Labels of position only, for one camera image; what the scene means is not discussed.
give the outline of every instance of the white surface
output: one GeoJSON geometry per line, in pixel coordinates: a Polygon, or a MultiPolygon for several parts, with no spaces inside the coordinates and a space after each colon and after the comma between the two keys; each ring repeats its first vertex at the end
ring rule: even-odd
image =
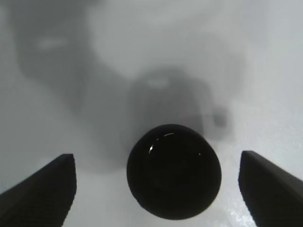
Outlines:
{"type": "Polygon", "coordinates": [[[65,227],[254,227],[237,185],[242,150],[303,179],[301,0],[96,1],[26,38],[36,30],[13,5],[0,11],[0,190],[73,153],[78,192],[65,227]],[[159,67],[176,78],[159,81],[159,67]],[[149,70],[156,81],[144,81],[149,70]],[[219,195],[194,218],[157,218],[128,190],[127,151],[160,123],[202,131],[201,117],[222,166],[219,195]]]}

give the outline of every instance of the white table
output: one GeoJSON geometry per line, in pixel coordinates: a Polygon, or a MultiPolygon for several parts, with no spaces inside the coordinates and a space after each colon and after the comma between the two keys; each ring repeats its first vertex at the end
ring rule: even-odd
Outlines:
{"type": "Polygon", "coordinates": [[[0,191],[73,153],[65,227],[254,227],[243,150],[303,179],[303,1],[52,2],[1,6],[0,191]],[[203,132],[221,163],[216,200],[191,219],[155,217],[128,189],[127,152],[162,123],[203,132]]]}

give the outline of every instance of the black ball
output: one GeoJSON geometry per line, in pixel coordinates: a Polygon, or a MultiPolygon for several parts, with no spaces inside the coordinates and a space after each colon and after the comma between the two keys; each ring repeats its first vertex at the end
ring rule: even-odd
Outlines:
{"type": "Polygon", "coordinates": [[[145,134],[127,163],[133,196],[150,213],[180,220],[203,212],[221,184],[219,160],[206,140],[181,125],[162,125],[145,134]]]}

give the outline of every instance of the black sphere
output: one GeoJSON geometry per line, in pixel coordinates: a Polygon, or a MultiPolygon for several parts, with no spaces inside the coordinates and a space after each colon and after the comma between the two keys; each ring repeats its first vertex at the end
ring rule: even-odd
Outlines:
{"type": "Polygon", "coordinates": [[[206,140],[181,125],[162,125],[145,134],[127,163],[133,196],[150,213],[180,220],[203,212],[221,184],[219,160],[206,140]]]}

